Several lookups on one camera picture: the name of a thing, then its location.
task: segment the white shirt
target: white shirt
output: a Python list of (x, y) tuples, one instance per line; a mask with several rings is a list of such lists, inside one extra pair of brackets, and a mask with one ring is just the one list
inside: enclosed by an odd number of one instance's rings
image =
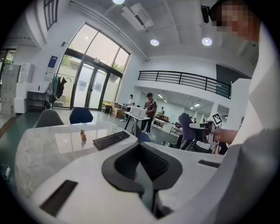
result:
[(280, 63), (277, 47), (265, 25), (261, 24), (259, 60), (249, 86), (244, 121), (232, 145), (244, 143), (250, 136), (263, 129), (280, 127), (279, 83)]
[(128, 104), (133, 104), (133, 103), (134, 103), (133, 99), (129, 99)]

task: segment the sign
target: sign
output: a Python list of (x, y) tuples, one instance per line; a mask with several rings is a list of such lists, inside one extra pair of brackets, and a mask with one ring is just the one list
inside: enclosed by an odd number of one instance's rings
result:
[(214, 114), (212, 117), (213, 117), (215, 126), (217, 127), (218, 125), (220, 125), (219, 127), (221, 127), (223, 120), (222, 120), (222, 117), (220, 116), (220, 114), (217, 112), (217, 114)]
[(47, 72), (48, 73), (53, 73), (53, 68), (56, 65), (57, 57), (51, 56), (51, 59), (49, 60), (49, 64), (47, 67)]

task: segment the door frame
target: door frame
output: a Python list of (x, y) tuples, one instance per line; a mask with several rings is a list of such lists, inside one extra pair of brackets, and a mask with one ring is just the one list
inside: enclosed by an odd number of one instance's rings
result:
[[(104, 69), (101, 66), (89, 63), (87, 61), (81, 61), (80, 67), (77, 71), (76, 79), (75, 79), (73, 89), (72, 89), (72, 94), (71, 94), (70, 109), (72, 110), (74, 108), (75, 93), (76, 93), (80, 73), (82, 71), (82, 68), (83, 68), (84, 64), (89, 65), (89, 66), (94, 68), (93, 71), (92, 71), (92, 74), (91, 74), (91, 79), (89, 81), (88, 88), (87, 88), (87, 95), (86, 95), (86, 99), (85, 99), (85, 102), (84, 102), (84, 107), (86, 107), (86, 108), (88, 108), (89, 110), (92, 110), (92, 111), (101, 111), (102, 103), (103, 103), (103, 99), (104, 99), (104, 95), (105, 95), (105, 91), (106, 91), (106, 87), (107, 87), (107, 83), (109, 81), (111, 72), (107, 71), (106, 69)], [(93, 84), (94, 84), (95, 77), (96, 77), (96, 74), (97, 74), (98, 70), (106, 72), (107, 75), (106, 75), (106, 78), (105, 78), (105, 81), (104, 81), (104, 84), (103, 84), (103, 88), (102, 88), (102, 91), (101, 91), (98, 108), (89, 108), (89, 104), (90, 104), (90, 100), (91, 100), (91, 92), (92, 92)]]

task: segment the man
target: man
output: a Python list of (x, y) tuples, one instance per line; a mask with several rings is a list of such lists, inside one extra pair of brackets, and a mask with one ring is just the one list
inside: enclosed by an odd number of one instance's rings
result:
[(130, 99), (129, 99), (128, 104), (127, 104), (127, 112), (129, 112), (131, 110), (131, 107), (133, 106), (133, 104), (134, 104), (133, 95), (131, 94)]
[(244, 122), (239, 131), (225, 129), (215, 131), (216, 141), (232, 145), (242, 144), (263, 129), (280, 127), (278, 51), (265, 25), (249, 10), (244, 1), (220, 0), (210, 9), (209, 16), (217, 26), (227, 27), (245, 40), (259, 42), (259, 59), (249, 87)]
[(145, 129), (145, 126), (148, 122), (146, 134), (148, 134), (151, 131), (151, 124), (154, 118), (154, 114), (157, 110), (157, 103), (153, 100), (153, 94), (148, 93), (147, 94), (148, 101), (145, 103), (144, 109), (147, 110), (147, 117), (150, 118), (149, 120), (143, 120), (141, 124), (141, 130), (143, 131)]
[(163, 119), (165, 117), (165, 111), (163, 110), (163, 107), (161, 107), (161, 112), (159, 115), (159, 119)]

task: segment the ceiling light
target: ceiling light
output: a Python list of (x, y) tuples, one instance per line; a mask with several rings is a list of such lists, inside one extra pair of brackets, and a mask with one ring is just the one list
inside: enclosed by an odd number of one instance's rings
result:
[(124, 0), (113, 0), (113, 3), (115, 3), (115, 4), (123, 4)]
[(159, 45), (159, 41), (156, 40), (156, 39), (152, 39), (152, 40), (150, 41), (150, 44), (153, 45), (153, 46), (158, 46), (158, 45)]
[(212, 44), (212, 40), (208, 37), (205, 37), (202, 39), (202, 43), (205, 45), (205, 46), (210, 46)]

